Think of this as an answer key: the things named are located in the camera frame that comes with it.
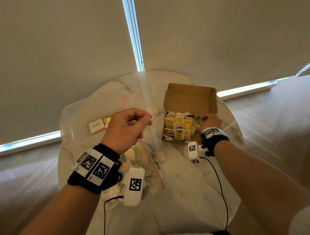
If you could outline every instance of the wooden floor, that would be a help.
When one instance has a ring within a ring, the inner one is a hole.
[[[310,76],[225,102],[240,125],[245,149],[310,190]],[[55,143],[0,157],[1,234],[18,234],[57,193],[59,148]],[[242,203],[228,231],[268,234]]]

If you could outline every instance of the cardboard box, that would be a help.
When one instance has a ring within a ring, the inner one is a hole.
[[[191,86],[169,83],[164,99],[166,112],[190,112],[194,116],[203,116],[206,113],[217,113],[216,89],[205,86]],[[164,140],[165,118],[162,128],[162,141],[187,144],[178,141]],[[191,141],[201,144],[201,134],[196,132]]]

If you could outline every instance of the black cable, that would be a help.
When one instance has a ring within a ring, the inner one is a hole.
[[[212,164],[207,158],[205,158],[205,157],[200,157],[200,158],[206,159],[206,160],[211,164],[211,166],[213,167],[213,169],[214,169],[214,171],[215,171],[215,174],[216,174],[216,176],[217,176],[217,179],[219,180],[219,176],[218,176],[218,174],[217,174],[217,172],[216,172],[216,170],[215,170],[213,164]],[[219,186],[221,187],[222,197],[223,197],[223,199],[224,199],[225,206],[226,206],[226,212],[227,212],[227,220],[226,220],[226,226],[225,226],[225,231],[226,231],[227,225],[228,225],[228,207],[227,207],[227,204],[226,204],[224,195],[223,195],[223,189],[222,189],[222,185],[221,185],[221,181],[220,181],[220,180],[219,180]]]
[[[105,235],[105,204],[109,201],[112,201],[114,199],[117,199],[117,198],[124,198],[124,196],[117,196],[117,197],[113,197],[113,198],[110,198],[109,200],[106,200],[104,203],[103,203],[103,210],[104,210],[104,235]]]

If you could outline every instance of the hand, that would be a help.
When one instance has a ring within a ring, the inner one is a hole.
[[[147,125],[152,125],[151,118],[151,114],[137,108],[113,113],[101,143],[122,155],[143,138],[142,131]],[[129,126],[127,122],[132,120],[138,122]]]
[[[214,113],[206,113],[204,116],[201,117],[199,123],[200,123],[200,132],[202,134],[203,130],[208,127],[221,128],[222,119],[219,119],[217,115]]]

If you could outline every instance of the white marble surface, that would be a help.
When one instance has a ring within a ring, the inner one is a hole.
[[[193,165],[186,159],[186,145],[161,141],[162,121],[165,115],[163,101],[169,83],[199,85],[190,78],[167,71],[145,71],[124,75],[95,91],[88,97],[73,119],[74,148],[64,145],[59,153],[59,186],[63,187],[71,165],[86,147],[93,147],[104,133],[90,135],[88,123],[124,109],[124,97],[130,107],[148,110],[153,115],[154,127],[144,130],[143,141],[153,148],[165,151],[166,160],[159,164],[164,174],[166,190],[145,191],[137,207],[124,207],[119,203],[107,212],[110,234],[175,234],[206,233],[225,227],[226,208],[217,177],[212,166],[203,160]],[[239,126],[225,103],[217,98],[218,116],[222,129],[235,144],[243,144]],[[220,177],[232,219],[240,198],[230,186],[215,158],[210,157]],[[100,201],[87,234],[103,233],[103,200]]]

